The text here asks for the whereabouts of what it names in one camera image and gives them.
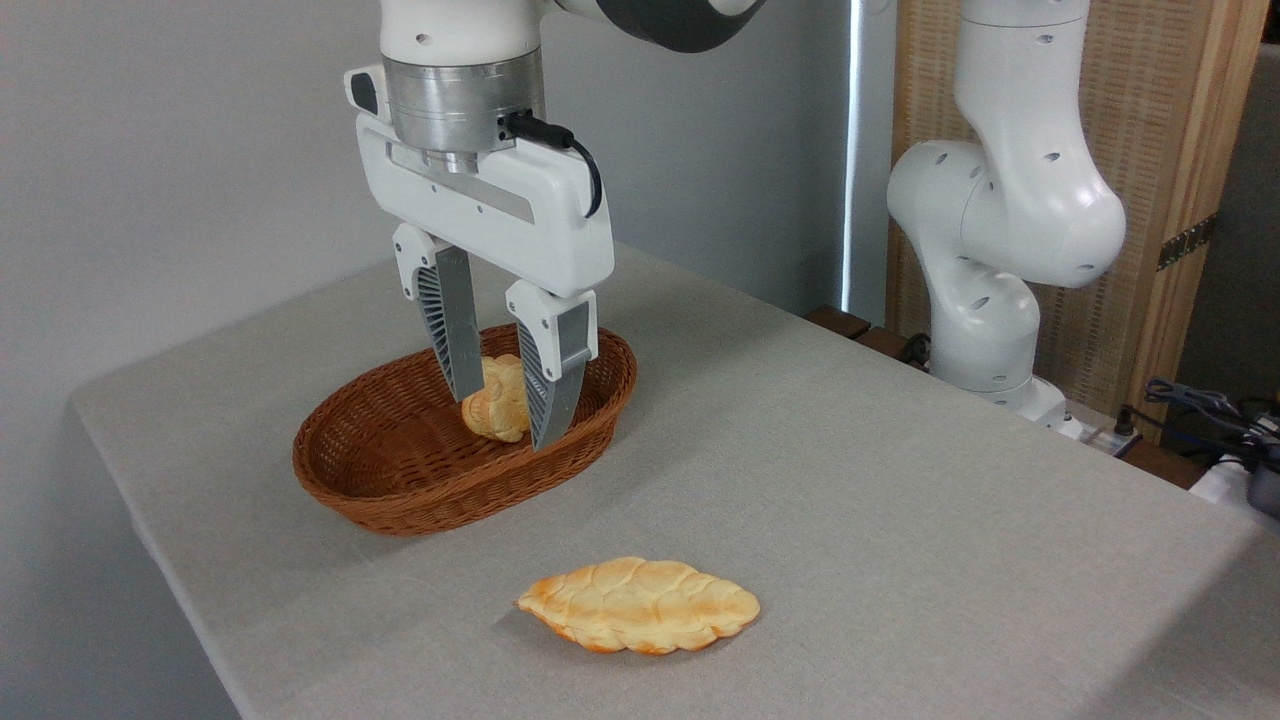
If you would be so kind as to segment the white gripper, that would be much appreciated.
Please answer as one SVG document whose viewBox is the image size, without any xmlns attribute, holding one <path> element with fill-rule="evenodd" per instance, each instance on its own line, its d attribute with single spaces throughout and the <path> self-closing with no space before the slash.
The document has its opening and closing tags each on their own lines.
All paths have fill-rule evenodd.
<svg viewBox="0 0 1280 720">
<path fill-rule="evenodd" d="M 484 388 L 467 252 L 525 279 L 506 302 L 517 319 L 532 446 L 549 447 L 570 428 L 585 368 L 599 354 L 590 290 L 614 269 L 608 206 L 585 217 L 588 165 L 524 142 L 481 156 L 474 174 L 449 173 L 367 113 L 356 128 L 372 196 L 406 222 L 393 234 L 401 283 L 457 404 Z"/>
</svg>

